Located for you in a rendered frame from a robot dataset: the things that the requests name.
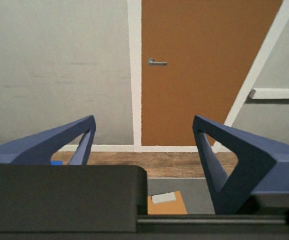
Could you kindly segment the tan flat board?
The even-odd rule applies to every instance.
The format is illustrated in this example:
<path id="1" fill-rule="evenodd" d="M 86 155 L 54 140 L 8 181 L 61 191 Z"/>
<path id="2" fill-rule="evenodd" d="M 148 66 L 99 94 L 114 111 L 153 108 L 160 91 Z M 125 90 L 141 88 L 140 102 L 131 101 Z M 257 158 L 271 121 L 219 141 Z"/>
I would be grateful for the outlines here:
<path id="1" fill-rule="evenodd" d="M 148 196 L 148 214 L 187 214 L 180 192 Z"/>

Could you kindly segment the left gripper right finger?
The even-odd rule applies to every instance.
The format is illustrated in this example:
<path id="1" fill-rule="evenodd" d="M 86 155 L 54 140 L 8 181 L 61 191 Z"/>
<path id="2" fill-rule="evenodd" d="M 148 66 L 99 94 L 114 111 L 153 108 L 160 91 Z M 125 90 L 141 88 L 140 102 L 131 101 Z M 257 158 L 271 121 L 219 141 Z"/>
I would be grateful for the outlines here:
<path id="1" fill-rule="evenodd" d="M 289 193 L 289 145 L 195 115 L 194 138 L 215 214 L 234 214 L 255 193 Z M 236 154 L 227 174 L 205 135 Z"/>

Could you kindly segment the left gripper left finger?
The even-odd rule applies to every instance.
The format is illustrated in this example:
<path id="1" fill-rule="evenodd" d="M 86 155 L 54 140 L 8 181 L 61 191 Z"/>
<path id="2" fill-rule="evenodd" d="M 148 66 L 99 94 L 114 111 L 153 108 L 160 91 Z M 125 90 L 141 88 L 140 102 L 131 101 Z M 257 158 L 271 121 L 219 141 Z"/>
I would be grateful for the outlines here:
<path id="1" fill-rule="evenodd" d="M 93 115 L 63 126 L 0 144 L 0 163 L 10 165 L 52 165 L 52 155 L 83 134 L 67 165 L 87 165 L 96 123 Z"/>

